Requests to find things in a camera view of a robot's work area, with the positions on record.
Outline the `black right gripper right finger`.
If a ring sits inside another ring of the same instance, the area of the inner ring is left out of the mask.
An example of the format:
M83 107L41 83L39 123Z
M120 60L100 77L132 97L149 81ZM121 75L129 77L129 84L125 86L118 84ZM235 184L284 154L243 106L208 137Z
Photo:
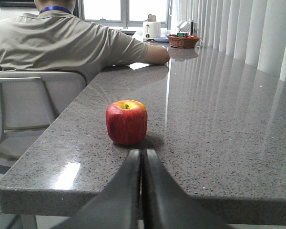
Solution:
M175 182L153 149L142 152L142 205L146 229L230 229Z

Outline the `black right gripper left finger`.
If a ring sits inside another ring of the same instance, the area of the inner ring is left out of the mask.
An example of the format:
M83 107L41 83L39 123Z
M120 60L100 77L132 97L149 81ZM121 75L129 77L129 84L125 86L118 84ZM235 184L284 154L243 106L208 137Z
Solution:
M136 229L141 151L133 149L108 185L55 229Z

